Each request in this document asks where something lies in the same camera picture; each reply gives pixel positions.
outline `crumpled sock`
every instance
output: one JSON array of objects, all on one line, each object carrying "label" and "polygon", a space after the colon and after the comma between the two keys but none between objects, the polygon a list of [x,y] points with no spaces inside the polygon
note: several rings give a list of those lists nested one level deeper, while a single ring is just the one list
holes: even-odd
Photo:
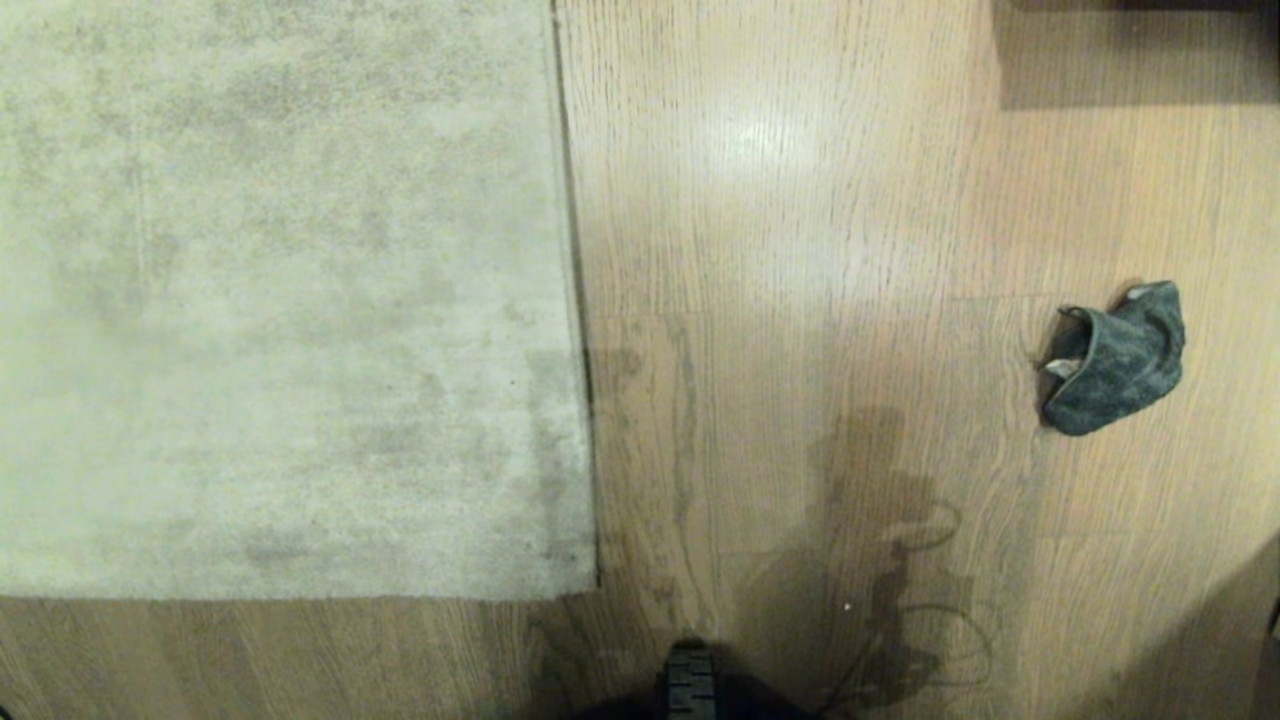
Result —
[{"label": "crumpled sock", "polygon": [[1079,320],[1053,342],[1043,370],[1062,380],[1044,404],[1044,419],[1083,436],[1169,395],[1183,377],[1183,327],[1178,286],[1134,286],[1111,313],[1069,306]]}]

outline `black wheel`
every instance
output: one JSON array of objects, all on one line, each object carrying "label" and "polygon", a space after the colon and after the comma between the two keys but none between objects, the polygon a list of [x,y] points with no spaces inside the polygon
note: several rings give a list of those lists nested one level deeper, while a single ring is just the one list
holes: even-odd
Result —
[{"label": "black wheel", "polygon": [[664,720],[716,720],[716,666],[700,643],[677,644],[658,683]]}]

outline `wood grain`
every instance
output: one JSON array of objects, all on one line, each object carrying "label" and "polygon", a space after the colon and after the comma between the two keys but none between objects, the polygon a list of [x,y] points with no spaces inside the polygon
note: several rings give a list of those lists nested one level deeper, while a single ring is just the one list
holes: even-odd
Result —
[{"label": "wood grain", "polygon": [[[564,0],[602,589],[3,600],[0,703],[562,717],[698,634],[809,707],[854,666],[870,717],[1247,717],[1280,593],[1274,33],[1087,5]],[[1183,288],[1183,386],[1042,428],[1056,306],[1138,278]]]}]

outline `dark object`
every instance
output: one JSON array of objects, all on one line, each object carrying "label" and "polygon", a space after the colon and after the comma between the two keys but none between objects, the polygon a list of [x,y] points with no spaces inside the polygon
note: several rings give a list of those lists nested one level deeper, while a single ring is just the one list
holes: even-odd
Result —
[{"label": "dark object", "polygon": [[573,720],[815,720],[755,678],[718,673],[698,641],[671,648],[654,696],[657,707],[612,701]]},{"label": "dark object", "polygon": [[1044,419],[1083,436],[1169,395],[1183,377],[1183,327],[1178,286],[1139,284],[1111,313],[1064,307],[1079,324],[1053,343],[1046,370],[1064,377],[1044,404]]}]

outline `beige rug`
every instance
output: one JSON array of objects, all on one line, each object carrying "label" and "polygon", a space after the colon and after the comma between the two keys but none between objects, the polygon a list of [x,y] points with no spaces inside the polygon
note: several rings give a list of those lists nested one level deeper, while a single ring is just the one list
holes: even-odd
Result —
[{"label": "beige rug", "polygon": [[0,594],[594,584],[549,4],[0,4]]}]

